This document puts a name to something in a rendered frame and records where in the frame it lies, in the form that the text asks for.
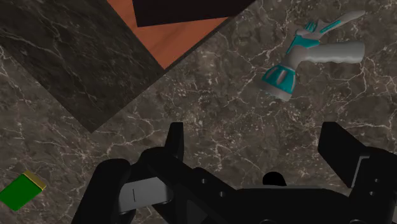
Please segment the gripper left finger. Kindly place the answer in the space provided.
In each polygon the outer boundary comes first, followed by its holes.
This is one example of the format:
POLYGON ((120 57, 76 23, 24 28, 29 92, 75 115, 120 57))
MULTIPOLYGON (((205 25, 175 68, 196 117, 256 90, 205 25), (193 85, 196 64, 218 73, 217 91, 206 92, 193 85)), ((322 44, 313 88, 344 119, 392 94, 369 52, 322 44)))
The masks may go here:
POLYGON ((71 224, 132 224, 153 206, 167 224, 235 224, 235 189, 183 162, 183 123, 170 125, 163 147, 130 164, 108 159, 96 168, 71 224))

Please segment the green block with gold edge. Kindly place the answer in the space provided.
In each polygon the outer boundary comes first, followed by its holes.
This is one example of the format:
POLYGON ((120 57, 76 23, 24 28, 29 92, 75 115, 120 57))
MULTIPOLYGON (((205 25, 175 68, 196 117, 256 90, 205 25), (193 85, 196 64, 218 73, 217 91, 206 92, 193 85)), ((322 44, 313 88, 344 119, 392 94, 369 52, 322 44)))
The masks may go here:
POLYGON ((46 188, 46 184, 31 171, 25 171, 0 191, 0 202, 18 211, 46 188))

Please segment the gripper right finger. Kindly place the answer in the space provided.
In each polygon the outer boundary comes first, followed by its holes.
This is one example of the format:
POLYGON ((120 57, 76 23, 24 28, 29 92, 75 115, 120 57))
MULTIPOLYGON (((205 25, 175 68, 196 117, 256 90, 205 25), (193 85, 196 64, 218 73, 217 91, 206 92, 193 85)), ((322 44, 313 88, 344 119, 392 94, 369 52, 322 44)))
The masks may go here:
POLYGON ((343 224, 397 224, 397 155, 365 146, 336 122, 324 122, 317 150, 351 189, 343 224))

